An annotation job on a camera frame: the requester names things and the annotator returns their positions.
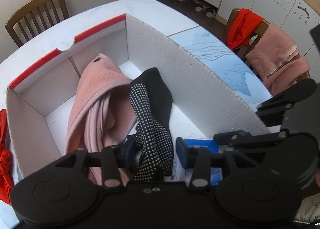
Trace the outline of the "printed face mask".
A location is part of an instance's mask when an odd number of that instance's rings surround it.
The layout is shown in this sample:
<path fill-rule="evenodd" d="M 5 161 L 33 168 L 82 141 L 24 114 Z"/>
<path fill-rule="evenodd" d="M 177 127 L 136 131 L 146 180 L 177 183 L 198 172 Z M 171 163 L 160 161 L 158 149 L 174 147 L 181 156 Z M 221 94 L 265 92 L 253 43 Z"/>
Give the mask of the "printed face mask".
<path fill-rule="evenodd" d="M 172 164 L 172 175 L 164 177 L 165 182 L 183 182 L 185 181 L 185 169 L 182 167 L 178 156 L 175 154 Z"/>

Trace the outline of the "pink fleece cloth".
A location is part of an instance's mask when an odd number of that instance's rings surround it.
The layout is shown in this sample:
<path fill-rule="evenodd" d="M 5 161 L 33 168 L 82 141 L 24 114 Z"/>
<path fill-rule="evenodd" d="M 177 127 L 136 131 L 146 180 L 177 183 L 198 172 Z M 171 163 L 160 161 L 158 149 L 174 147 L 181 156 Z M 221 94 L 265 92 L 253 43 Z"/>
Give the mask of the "pink fleece cloth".
<path fill-rule="evenodd" d="M 137 120 L 129 100 L 130 83 L 103 54 L 86 66 L 68 120 L 65 153 L 79 148 L 100 152 L 126 139 Z"/>

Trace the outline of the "black dotted sock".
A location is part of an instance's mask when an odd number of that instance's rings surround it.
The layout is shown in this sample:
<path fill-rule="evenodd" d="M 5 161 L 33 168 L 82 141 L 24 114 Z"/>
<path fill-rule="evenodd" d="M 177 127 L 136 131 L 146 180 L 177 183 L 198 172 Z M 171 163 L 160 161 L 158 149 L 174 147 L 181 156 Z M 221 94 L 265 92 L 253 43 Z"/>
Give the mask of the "black dotted sock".
<path fill-rule="evenodd" d="M 172 175 L 174 160 L 169 129 L 172 95 L 157 68 L 144 71 L 130 83 L 129 100 L 138 121 L 136 142 L 141 151 L 133 181 L 163 182 Z"/>

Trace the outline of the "pink towel on chair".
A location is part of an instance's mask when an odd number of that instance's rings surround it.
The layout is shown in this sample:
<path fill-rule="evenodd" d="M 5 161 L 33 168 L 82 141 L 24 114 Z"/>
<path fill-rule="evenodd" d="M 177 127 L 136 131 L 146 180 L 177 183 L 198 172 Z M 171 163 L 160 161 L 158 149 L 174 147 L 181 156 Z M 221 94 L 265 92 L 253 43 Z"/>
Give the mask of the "pink towel on chair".
<path fill-rule="evenodd" d="M 299 56 L 296 43 L 278 26 L 269 24 L 267 30 L 246 56 L 272 96 L 294 85 L 310 70 L 308 61 Z"/>

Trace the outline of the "red cloth item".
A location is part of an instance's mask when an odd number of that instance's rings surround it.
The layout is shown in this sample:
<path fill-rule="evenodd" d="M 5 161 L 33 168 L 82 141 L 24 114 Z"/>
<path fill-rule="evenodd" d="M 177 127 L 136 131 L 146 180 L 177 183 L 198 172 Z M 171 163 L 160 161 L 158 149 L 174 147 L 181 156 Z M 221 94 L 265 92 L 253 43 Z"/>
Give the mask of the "red cloth item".
<path fill-rule="evenodd" d="M 10 175 L 11 152 L 6 148 L 5 143 L 9 138 L 7 110 L 1 109 L 1 144 L 0 144 L 0 194 L 1 201 L 11 205 L 10 194 L 14 183 Z"/>

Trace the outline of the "blue tissue packet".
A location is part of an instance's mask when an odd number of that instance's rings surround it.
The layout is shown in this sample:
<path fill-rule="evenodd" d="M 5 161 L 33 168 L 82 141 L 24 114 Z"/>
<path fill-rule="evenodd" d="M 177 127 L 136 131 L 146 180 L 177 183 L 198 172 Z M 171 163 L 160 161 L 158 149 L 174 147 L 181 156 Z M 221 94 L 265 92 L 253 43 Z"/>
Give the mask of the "blue tissue packet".
<path fill-rule="evenodd" d="M 223 156 L 218 154 L 219 147 L 213 139 L 184 139 L 181 141 L 183 148 L 182 157 L 185 154 L 185 183 L 191 188 L 216 186 L 221 181 L 221 169 L 211 168 L 211 154 L 218 161 Z"/>

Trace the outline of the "wooden chair far side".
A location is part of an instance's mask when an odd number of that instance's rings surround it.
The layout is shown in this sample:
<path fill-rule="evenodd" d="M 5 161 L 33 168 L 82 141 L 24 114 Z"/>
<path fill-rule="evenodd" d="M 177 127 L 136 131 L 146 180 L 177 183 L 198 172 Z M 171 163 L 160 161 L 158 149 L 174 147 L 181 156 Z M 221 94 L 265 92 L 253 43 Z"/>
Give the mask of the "wooden chair far side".
<path fill-rule="evenodd" d="M 31 0 L 5 24 L 14 43 L 21 47 L 48 28 L 69 18 L 65 0 Z"/>

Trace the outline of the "red white shoe box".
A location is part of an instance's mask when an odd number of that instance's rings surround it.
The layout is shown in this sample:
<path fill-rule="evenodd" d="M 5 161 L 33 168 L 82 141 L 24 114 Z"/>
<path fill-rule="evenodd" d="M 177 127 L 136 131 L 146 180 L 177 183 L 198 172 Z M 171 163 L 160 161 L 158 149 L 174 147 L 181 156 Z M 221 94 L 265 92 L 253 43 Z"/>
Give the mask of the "red white shoe box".
<path fill-rule="evenodd" d="M 58 39 L 48 53 L 8 85 L 10 139 L 22 178 L 84 146 L 85 125 L 94 121 L 105 138 L 121 143 L 135 123 L 129 84 L 157 68 L 171 95 L 173 138 L 211 138 L 243 130 L 267 134 L 256 106 L 270 94 L 252 71 L 202 27 L 166 36 L 131 15 L 104 21 Z"/>

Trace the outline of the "red garment on chair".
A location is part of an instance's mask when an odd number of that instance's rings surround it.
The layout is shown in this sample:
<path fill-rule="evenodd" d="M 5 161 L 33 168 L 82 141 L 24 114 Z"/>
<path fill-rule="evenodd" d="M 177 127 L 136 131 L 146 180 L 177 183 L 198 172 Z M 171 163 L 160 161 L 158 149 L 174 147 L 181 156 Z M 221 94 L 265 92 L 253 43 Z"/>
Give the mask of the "red garment on chair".
<path fill-rule="evenodd" d="M 230 29 L 227 31 L 226 44 L 231 50 L 239 49 L 249 44 L 254 31 L 264 21 L 264 18 L 249 9 L 240 9 Z"/>

